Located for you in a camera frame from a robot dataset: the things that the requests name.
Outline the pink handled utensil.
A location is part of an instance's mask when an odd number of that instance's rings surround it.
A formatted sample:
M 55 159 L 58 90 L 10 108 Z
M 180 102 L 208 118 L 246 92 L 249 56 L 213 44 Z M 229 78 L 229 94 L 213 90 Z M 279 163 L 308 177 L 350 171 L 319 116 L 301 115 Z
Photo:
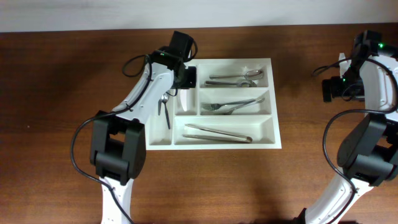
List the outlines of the pink handled utensil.
M 187 111 L 187 90 L 180 90 L 180 104 L 183 111 Z

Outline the steel fork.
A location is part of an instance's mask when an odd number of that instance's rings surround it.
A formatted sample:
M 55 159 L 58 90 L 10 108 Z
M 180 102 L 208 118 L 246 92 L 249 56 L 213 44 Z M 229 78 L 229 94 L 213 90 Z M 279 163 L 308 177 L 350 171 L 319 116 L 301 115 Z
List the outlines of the steel fork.
M 243 100 L 243 101 L 233 101 L 229 103 L 201 103 L 201 108 L 208 111 L 215 111 L 220 109 L 222 106 L 229 106 L 229 105 L 240 105 L 243 103 L 248 103 L 253 99 Z
M 241 108 L 244 108 L 247 106 L 251 106 L 251 105 L 255 105 L 257 103 L 262 103 L 264 100 L 265 100 L 265 98 L 256 98 L 255 100 L 252 100 L 248 103 L 243 103 L 241 105 L 235 106 L 235 107 L 229 109 L 228 111 L 217 112 L 217 113 L 215 113 L 215 115 L 231 115 L 231 114 L 233 114 L 234 111 L 236 111 L 238 109 L 241 109 Z

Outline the small steel teaspoon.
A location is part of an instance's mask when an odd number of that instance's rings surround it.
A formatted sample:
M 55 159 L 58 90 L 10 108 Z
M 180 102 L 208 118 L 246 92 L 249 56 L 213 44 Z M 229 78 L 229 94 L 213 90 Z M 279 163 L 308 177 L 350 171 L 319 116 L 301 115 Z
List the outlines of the small steel teaspoon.
M 167 109 L 167 102 L 169 100 L 169 96 L 167 93 L 164 93 L 160 99 L 161 103 L 164 105 L 164 112 L 165 112 L 165 118 L 166 118 L 166 122 L 167 122 L 167 127 L 168 129 L 171 129 L 171 125 L 170 125 L 170 118 L 169 118 L 169 111 Z
M 159 100 L 158 101 L 158 110 L 157 110 L 158 116 L 160 116 L 160 114 L 161 114 L 161 107 L 162 107 L 162 100 Z

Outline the steel spoon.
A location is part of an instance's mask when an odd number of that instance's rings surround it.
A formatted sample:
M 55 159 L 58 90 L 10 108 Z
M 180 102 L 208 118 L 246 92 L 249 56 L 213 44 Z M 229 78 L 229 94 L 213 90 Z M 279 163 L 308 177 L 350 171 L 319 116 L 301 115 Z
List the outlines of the steel spoon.
M 221 82 L 221 81 L 211 81 L 205 82 L 205 86 L 211 85 L 225 85 L 225 86 L 236 86 L 236 87 L 257 87 L 257 84 L 250 80 L 238 80 L 235 82 Z

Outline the steel tablespoon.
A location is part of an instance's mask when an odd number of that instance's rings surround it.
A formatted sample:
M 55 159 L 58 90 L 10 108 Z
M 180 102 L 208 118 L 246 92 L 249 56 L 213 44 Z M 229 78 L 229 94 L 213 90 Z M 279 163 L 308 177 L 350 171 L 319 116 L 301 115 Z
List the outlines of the steel tablespoon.
M 222 79 L 222 78 L 245 78 L 247 80 L 258 80 L 264 76 L 262 70 L 250 70 L 241 75 L 210 75 L 210 79 Z

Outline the steel table knife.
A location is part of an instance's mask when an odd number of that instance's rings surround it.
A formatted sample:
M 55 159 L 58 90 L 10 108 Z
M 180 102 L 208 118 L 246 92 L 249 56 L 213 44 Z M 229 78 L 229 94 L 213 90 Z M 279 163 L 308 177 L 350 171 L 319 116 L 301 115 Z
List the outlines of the steel table knife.
M 185 126 L 188 127 L 188 128 L 198 129 L 200 131 L 221 134 L 221 135 L 224 135 L 224 136 L 231 136 L 231 137 L 234 137 L 234 138 L 240 138 L 240 139 L 252 138 L 250 136 L 245 136 L 245 135 L 242 135 L 242 134 L 231 133 L 231 132 L 217 130 L 217 129 L 212 129 L 212 128 L 206 128 L 206 127 L 198 126 L 198 125 L 195 125 L 195 124 L 185 124 Z
M 185 138 L 190 139 L 203 139 L 203 140 L 210 140 L 210 141 L 223 141 L 223 142 L 241 142 L 241 143 L 252 143 L 252 138 L 246 139 L 233 139 L 227 137 L 215 137 L 215 136 L 204 136 L 204 135 L 191 135 L 191 134 L 183 134 Z

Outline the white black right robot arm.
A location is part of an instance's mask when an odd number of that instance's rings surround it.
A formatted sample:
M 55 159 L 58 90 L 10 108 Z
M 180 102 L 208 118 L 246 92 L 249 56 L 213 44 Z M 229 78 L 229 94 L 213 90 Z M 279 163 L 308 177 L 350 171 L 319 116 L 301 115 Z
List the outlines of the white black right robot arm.
M 332 67 L 340 74 L 322 81 L 323 101 L 358 100 L 365 107 L 342 111 L 327 123 L 322 150 L 336 174 L 293 223 L 341 223 L 360 197 L 397 177 L 397 47 L 383 42 L 381 33 L 366 30 L 355 37 L 350 56 L 340 54 Z M 328 131 L 338 118 L 353 113 L 364 118 L 344 138 L 333 164 L 326 149 Z

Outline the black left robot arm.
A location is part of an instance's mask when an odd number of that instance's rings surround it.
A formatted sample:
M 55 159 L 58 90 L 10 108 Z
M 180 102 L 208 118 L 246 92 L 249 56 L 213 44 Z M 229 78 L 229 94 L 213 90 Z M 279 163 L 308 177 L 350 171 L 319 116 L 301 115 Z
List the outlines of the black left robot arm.
M 186 63 L 197 50 L 193 37 L 175 31 L 168 45 L 143 55 L 140 79 L 128 96 L 93 118 L 90 163 L 102 186 L 102 223 L 132 223 L 132 186 L 146 159 L 145 123 L 169 90 L 195 87 L 196 70 Z

